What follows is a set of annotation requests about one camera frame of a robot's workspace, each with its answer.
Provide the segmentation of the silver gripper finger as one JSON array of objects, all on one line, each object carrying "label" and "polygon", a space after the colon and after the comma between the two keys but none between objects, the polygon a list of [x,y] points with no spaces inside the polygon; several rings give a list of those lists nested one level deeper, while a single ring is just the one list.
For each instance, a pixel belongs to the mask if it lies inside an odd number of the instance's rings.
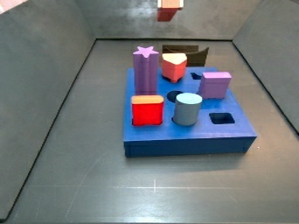
[{"label": "silver gripper finger", "polygon": [[184,1],[183,0],[179,0],[179,9],[183,8],[183,5],[184,5]]}]

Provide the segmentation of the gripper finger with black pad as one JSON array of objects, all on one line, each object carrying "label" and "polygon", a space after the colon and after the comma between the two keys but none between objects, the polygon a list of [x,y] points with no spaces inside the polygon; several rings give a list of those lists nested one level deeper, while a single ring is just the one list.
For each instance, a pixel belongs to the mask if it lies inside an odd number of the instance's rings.
[{"label": "gripper finger with black pad", "polygon": [[162,8],[162,0],[158,0],[158,8]]}]

